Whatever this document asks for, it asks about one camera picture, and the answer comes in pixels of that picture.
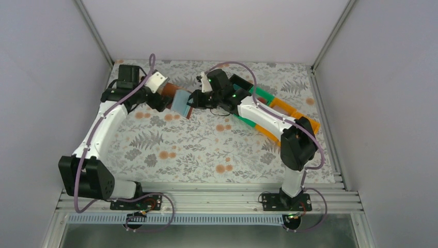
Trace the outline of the brown leather card holder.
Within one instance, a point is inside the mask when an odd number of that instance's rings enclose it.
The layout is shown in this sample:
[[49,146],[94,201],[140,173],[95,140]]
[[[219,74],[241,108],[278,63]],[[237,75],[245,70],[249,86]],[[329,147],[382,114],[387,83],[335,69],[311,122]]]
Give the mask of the brown leather card holder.
[[163,87],[161,95],[171,97],[171,102],[167,105],[167,109],[180,114],[186,119],[190,119],[193,110],[193,108],[188,105],[191,92],[172,83],[167,83]]

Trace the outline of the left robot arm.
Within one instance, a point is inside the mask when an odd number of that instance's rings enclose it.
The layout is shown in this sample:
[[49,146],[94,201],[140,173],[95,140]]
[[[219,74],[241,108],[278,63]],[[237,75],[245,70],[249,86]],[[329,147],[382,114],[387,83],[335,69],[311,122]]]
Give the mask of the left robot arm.
[[86,137],[70,156],[62,156],[58,168],[68,195],[107,200],[123,198],[130,209],[139,208],[144,195],[138,182],[116,179],[108,170],[110,142],[127,116],[141,104],[162,112],[172,98],[158,90],[169,78],[156,69],[140,77],[143,69],[120,65],[118,77],[101,95],[97,116]]

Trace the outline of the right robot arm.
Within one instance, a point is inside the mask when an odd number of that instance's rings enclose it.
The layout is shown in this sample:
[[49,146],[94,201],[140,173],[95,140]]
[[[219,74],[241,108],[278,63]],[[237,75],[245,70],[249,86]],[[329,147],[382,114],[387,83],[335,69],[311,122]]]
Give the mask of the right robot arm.
[[305,165],[317,151],[310,120],[287,116],[259,102],[252,83],[235,74],[227,76],[222,69],[202,72],[196,80],[201,88],[191,93],[189,106],[197,109],[220,107],[254,122],[279,141],[280,158],[286,167],[279,202],[285,210],[293,210],[304,192]]

